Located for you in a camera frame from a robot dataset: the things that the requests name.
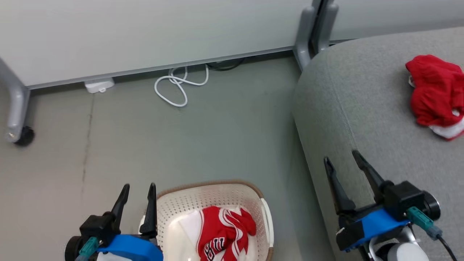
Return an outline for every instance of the gray sofa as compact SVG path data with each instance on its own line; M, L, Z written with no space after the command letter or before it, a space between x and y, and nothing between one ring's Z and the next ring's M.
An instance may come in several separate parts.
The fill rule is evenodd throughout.
M322 159L329 156L347 194L358 207L373 203L364 174L351 151L361 154L385 178L408 180L440 202L436 224L458 260L464 260L464 137L447 142L416 124L405 63L433 54L464 68L464 27L352 40L316 55L295 91L293 114L334 254L341 252ZM439 241L414 230L430 260L451 260Z

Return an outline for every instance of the white plastic basket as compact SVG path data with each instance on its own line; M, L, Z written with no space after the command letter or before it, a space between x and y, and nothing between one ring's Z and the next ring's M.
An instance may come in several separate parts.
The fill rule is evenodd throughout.
M243 181L222 181L192 184L161 192L157 196L158 245L165 261L178 260L180 251L195 251L193 246L182 246L179 240L178 220L193 210L209 206L248 210L256 223L256 244L253 247L257 261L270 261L274 245L274 228L271 212L263 193L254 185Z

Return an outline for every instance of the gray floor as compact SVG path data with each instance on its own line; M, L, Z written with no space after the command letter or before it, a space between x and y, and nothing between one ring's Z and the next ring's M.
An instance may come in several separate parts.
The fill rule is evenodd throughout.
M203 67L189 80L201 82ZM31 99L37 133L27 148L0 140L0 253L3 260L62 260L88 215L109 210L130 183L121 223L135 233L150 182L159 191L221 179L256 184L274 220L274 260L332 260L312 181L290 112L299 71L292 57L249 59L186 86L174 108L153 91L166 72L116 79L106 93L81 85ZM160 91L180 102L168 81ZM0 123L8 95L0 88Z

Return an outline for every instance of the black cable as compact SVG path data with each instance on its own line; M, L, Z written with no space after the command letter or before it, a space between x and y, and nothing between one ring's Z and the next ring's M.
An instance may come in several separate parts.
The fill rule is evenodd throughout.
M437 235L437 238L438 238L438 240L440 240L440 242L443 244L443 246L445 247L445 249L448 251L448 253L449 253L450 256L451 256L451 259L453 259L453 261L458 261L458 260L456 259L456 257L454 256L453 250L451 250L450 246L448 246L448 244L447 244L446 241L443 239L443 237L441 237L440 235Z
M230 67L226 67L226 68L219 68L219 67L215 67L215 66L212 66L211 64L206 64L209 68L215 70L215 71L228 71L228 70L232 70L234 68L237 68L240 64L243 63L243 61L245 61L245 58L242 58L240 59L240 61L238 61L236 64L230 66Z

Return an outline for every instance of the red and white clothing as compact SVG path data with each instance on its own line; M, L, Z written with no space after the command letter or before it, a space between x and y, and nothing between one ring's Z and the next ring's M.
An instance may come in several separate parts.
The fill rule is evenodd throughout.
M211 206L195 210L179 223L201 261L256 260L256 253L248 251L250 243L256 244L256 224L242 208Z
M415 87L411 108L417 123L447 140L464 134L464 73L458 65L433 55L419 55L406 63Z

